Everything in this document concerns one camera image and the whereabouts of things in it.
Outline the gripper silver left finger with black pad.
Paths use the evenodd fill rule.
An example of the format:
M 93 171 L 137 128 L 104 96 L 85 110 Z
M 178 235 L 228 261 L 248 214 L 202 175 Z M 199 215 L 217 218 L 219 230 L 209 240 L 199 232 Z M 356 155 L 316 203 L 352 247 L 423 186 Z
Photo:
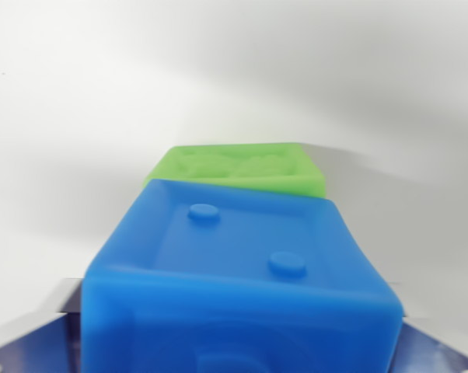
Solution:
M 32 312 L 0 326 L 0 372 L 79 372 L 81 278 L 65 278 Z

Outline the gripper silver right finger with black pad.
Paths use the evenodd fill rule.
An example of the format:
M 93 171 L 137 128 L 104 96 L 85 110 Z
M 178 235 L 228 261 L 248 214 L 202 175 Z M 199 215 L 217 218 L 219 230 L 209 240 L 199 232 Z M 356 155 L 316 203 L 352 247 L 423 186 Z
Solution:
M 468 372 L 468 334 L 428 318 L 405 317 L 391 372 Z

